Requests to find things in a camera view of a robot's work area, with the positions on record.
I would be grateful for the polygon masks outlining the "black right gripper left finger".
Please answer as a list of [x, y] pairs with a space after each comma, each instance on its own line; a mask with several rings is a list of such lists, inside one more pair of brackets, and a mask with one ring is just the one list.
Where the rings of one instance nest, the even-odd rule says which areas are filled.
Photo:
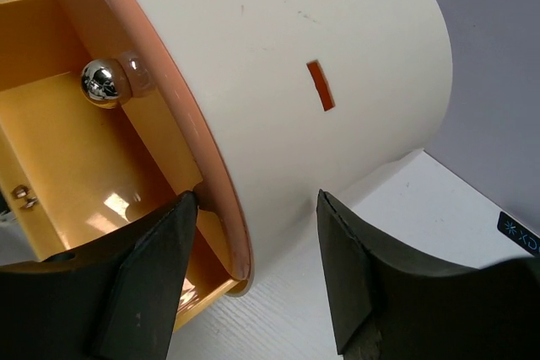
[[186, 191], [77, 248], [3, 266], [2, 358], [166, 358], [196, 221]]

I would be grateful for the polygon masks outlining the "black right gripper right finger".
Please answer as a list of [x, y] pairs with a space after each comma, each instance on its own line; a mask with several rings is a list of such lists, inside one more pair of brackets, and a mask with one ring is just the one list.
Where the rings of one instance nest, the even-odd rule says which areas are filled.
[[345, 359], [536, 359], [539, 260], [444, 261], [317, 197], [321, 261]]

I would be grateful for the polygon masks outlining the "yellow organizer drawer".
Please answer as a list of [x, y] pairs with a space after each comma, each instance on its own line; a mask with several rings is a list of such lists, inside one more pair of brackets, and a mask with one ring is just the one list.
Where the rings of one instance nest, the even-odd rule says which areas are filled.
[[184, 325], [249, 284], [231, 275], [222, 220], [157, 83], [104, 109], [83, 67], [140, 57], [105, 0], [1, 1], [1, 188], [44, 259], [127, 225], [183, 191], [201, 198], [176, 315]]

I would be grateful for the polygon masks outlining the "cream cylindrical makeup organizer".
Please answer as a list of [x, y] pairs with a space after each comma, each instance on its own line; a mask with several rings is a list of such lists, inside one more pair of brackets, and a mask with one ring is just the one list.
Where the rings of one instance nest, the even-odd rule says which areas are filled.
[[319, 190], [369, 193], [446, 113], [451, 45], [436, 0], [137, 2], [235, 188], [251, 247], [241, 293], [302, 239]]

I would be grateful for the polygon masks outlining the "orange organizer drawer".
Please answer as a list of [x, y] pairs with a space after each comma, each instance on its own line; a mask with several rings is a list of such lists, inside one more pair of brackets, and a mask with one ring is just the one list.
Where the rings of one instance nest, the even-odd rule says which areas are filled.
[[162, 97], [197, 162], [206, 195], [222, 220], [230, 247], [231, 275], [246, 280], [251, 247], [232, 180], [203, 113], [186, 81], [137, 0], [106, 0], [148, 64]]

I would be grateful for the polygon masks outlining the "blue right corner label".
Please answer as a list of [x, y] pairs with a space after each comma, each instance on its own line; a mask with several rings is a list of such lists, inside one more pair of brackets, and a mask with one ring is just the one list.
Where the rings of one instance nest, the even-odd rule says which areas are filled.
[[499, 213], [497, 229], [529, 254], [540, 256], [539, 236], [525, 228], [505, 212]]

